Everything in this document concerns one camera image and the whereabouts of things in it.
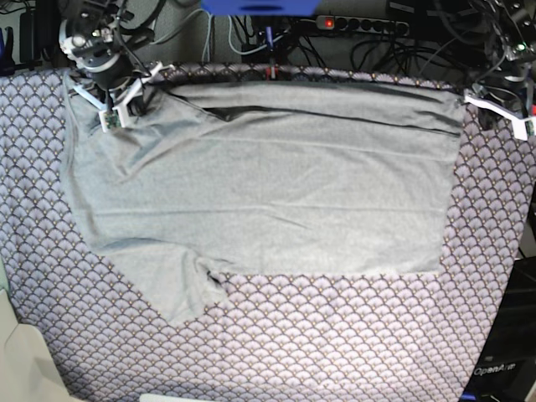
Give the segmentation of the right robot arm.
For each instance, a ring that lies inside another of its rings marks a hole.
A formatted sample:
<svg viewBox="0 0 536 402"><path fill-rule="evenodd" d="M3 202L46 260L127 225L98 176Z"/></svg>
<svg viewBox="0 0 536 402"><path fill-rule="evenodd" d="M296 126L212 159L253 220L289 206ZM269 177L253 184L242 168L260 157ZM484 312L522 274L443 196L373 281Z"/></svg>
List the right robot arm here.
<svg viewBox="0 0 536 402"><path fill-rule="evenodd" d="M150 25L165 6L154 9L135 28L125 23L134 15L126 1L74 1L59 28L59 47L83 75L93 81L74 88L99 111L106 127L125 126L126 118L139 108L129 105L143 97L143 87L161 69L149 70L135 52L155 38Z"/></svg>

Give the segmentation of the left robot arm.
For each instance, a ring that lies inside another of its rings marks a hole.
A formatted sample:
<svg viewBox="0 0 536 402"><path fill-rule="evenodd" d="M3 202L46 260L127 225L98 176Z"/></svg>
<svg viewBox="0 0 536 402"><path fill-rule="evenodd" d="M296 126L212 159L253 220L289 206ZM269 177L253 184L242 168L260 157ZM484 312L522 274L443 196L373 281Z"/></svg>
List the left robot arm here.
<svg viewBox="0 0 536 402"><path fill-rule="evenodd" d="M436 57L456 71L466 103L482 111L490 128L494 112L510 121L514 136L535 135L535 14L525 1L429 1L439 21L425 37L439 45Z"/></svg>

